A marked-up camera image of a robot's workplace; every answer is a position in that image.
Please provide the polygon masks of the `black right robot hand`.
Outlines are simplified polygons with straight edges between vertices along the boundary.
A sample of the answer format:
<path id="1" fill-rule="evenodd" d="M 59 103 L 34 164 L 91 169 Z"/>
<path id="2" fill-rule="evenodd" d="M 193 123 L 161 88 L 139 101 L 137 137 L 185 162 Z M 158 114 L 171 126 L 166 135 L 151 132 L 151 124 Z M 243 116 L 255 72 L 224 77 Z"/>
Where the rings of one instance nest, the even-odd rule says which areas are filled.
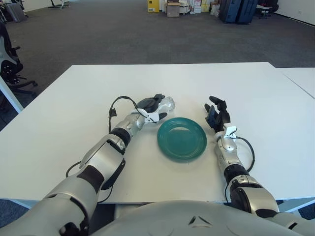
<path id="1" fill-rule="evenodd" d="M 224 130 L 224 124 L 231 122 L 230 115 L 224 100 L 214 96 L 209 96 L 209 100 L 217 106 L 218 112 L 213 105 L 210 106 L 209 104 L 204 104 L 204 108 L 207 112 L 205 120 L 209 126 L 214 129 L 215 133 L 218 133 Z"/>

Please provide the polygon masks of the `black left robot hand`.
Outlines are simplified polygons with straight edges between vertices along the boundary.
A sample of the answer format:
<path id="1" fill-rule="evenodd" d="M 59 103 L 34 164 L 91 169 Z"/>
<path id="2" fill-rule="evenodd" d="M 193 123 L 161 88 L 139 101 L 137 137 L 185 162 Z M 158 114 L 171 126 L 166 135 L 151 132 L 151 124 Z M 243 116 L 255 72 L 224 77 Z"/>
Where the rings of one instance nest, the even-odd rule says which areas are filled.
<path id="1" fill-rule="evenodd" d="M 147 113 L 153 113 L 157 110 L 159 103 L 164 99 L 162 94 L 156 94 L 154 97 L 144 98 L 136 104 L 138 109 L 143 109 Z"/>

